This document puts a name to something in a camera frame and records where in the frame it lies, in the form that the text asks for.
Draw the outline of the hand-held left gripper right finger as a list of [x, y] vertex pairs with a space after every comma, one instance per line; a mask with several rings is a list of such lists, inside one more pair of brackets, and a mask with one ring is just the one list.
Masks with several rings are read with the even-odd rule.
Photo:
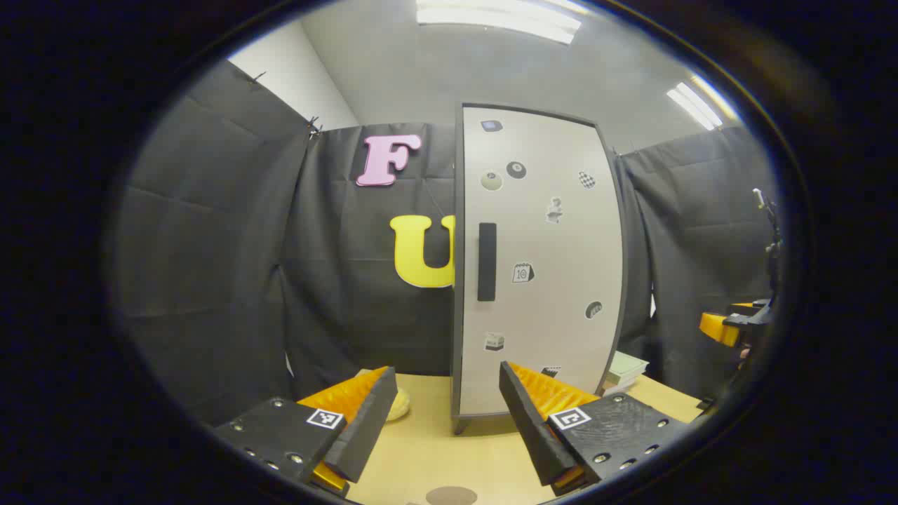
[[596, 396], [503, 361], [498, 389], [542, 485], [565, 495], [653, 462], [689, 423], [626, 393]]

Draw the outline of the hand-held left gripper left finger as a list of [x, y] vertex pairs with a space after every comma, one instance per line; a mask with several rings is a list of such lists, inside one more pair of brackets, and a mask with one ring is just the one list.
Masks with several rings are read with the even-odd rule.
[[346, 495], [359, 482], [397, 393], [395, 369], [386, 365], [301, 400], [263, 400], [213, 432], [292, 483]]

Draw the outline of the brown round coaster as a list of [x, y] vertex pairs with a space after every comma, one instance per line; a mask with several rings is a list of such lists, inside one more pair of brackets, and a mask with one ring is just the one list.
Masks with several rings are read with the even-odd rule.
[[429, 491], [424, 498], [429, 505], [474, 505], [478, 495], [469, 488], [461, 486], [442, 486]]

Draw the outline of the pale yellow round bun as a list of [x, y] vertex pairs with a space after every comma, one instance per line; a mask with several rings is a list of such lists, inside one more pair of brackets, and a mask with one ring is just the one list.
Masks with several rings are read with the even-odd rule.
[[355, 379], [365, 387], [356, 418], [359, 421], [394, 422], [410, 412], [410, 394], [398, 385], [395, 367], [360, 370]]

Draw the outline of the black backdrop cloth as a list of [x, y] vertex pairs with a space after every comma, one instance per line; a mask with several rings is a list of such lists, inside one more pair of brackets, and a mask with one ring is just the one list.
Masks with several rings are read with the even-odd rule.
[[[448, 377], [450, 288], [394, 268], [396, 215], [453, 214], [455, 131], [386, 123], [326, 131], [222, 62], [177, 100], [138, 156], [112, 237], [118, 310], [171, 395], [203, 422], [301, 398], [367, 368]], [[620, 348], [700, 399], [739, 352], [702, 312], [769, 295], [772, 166], [743, 128], [615, 156], [626, 208]]]

